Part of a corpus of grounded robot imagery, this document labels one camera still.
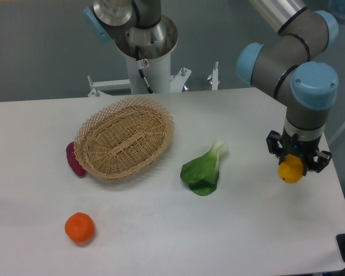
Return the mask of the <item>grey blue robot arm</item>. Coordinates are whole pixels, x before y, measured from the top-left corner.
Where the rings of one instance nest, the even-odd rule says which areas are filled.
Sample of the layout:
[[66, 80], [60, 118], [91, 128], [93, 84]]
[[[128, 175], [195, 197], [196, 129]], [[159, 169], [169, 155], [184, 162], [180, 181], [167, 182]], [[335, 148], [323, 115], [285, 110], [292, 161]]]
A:
[[[310, 11], [303, 1], [252, 1], [279, 35], [270, 47], [252, 43], [236, 62], [236, 73], [249, 85], [285, 105], [282, 133], [270, 132], [269, 152], [283, 163], [298, 157], [305, 173], [321, 172], [332, 155], [319, 150], [339, 79], [325, 63], [314, 61], [338, 35], [338, 23], [326, 11]], [[178, 41], [175, 24], [160, 1], [94, 1], [83, 15], [104, 43], [114, 41], [124, 55], [133, 94], [180, 92], [170, 76], [170, 55]]]

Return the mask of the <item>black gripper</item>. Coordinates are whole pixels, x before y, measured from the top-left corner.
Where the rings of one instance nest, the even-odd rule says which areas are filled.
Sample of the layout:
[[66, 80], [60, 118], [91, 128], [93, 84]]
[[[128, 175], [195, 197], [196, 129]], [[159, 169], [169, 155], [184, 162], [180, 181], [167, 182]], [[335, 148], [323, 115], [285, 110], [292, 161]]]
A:
[[313, 171], [320, 173], [327, 167], [332, 159], [332, 153], [319, 150], [319, 138], [311, 141], [302, 141], [290, 136], [285, 130], [282, 135], [276, 131], [270, 131], [266, 138], [269, 153], [275, 155], [280, 166], [288, 154], [299, 157], [303, 164], [303, 176]]

